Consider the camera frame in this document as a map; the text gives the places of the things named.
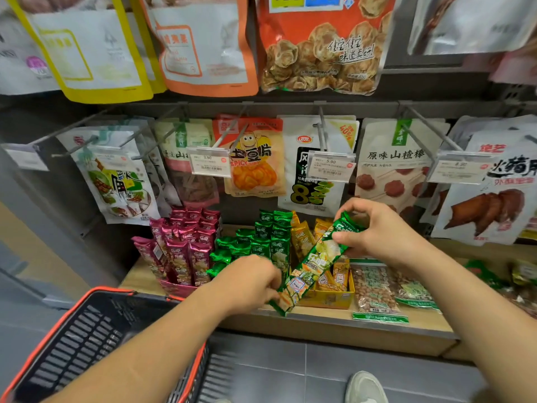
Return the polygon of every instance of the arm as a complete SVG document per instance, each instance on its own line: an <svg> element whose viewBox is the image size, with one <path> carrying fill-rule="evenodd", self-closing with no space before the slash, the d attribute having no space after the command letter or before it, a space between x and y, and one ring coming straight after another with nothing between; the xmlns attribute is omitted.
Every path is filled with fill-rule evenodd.
<svg viewBox="0 0 537 403"><path fill-rule="evenodd" d="M242 257L46 403L162 403L201 345L229 315L271 298L281 274L267 259Z"/></svg>
<svg viewBox="0 0 537 403"><path fill-rule="evenodd" d="M535 398L537 321L427 242L386 205L353 198L336 218L343 210L367 213L370 220L362 233L332 235L353 248L351 257L371 255L418 277L502 401Z"/></svg>

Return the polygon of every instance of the tiled floor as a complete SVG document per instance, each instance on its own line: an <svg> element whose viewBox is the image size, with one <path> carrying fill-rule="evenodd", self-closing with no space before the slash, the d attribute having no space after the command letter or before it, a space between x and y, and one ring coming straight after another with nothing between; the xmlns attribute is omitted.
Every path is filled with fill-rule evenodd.
<svg viewBox="0 0 537 403"><path fill-rule="evenodd" d="M487 384L475 367L436 360L217 332L200 402L343 402L360 370L377 376L390 403L472 402Z"/></svg>

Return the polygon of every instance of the potato chip bag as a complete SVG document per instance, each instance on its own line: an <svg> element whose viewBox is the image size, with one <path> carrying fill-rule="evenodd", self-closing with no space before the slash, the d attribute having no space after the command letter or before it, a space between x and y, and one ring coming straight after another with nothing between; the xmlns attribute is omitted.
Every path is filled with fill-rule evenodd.
<svg viewBox="0 0 537 403"><path fill-rule="evenodd" d="M372 94L395 0L256 0L266 52L261 89Z"/></svg>
<svg viewBox="0 0 537 403"><path fill-rule="evenodd" d="M285 194L282 124L281 119L240 118L224 137L220 147L230 149L232 169L232 177L224 179L226 194L260 198ZM214 138L218 140L229 125L229 119L213 120Z"/></svg>

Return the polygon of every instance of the red shopping basket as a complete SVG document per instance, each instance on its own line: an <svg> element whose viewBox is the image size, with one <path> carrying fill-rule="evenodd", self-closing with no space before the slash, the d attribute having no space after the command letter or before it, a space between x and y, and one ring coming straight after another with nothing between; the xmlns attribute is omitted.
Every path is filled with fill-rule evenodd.
<svg viewBox="0 0 537 403"><path fill-rule="evenodd" d="M182 300L109 287L90 290L39 343L0 403L39 403L62 390ZM196 401L208 357L204 344L167 403Z"/></svg>

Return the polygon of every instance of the orange snack bag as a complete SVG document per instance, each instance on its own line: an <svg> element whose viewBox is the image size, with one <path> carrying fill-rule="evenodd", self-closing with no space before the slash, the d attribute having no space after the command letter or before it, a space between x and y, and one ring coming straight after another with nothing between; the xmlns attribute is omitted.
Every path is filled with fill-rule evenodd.
<svg viewBox="0 0 537 403"><path fill-rule="evenodd" d="M214 138L218 140L231 119L213 120ZM239 141L240 131L246 130ZM231 196L285 195L284 140L281 119L240 118L225 136L220 147L229 148L232 177L225 178L225 193Z"/></svg>

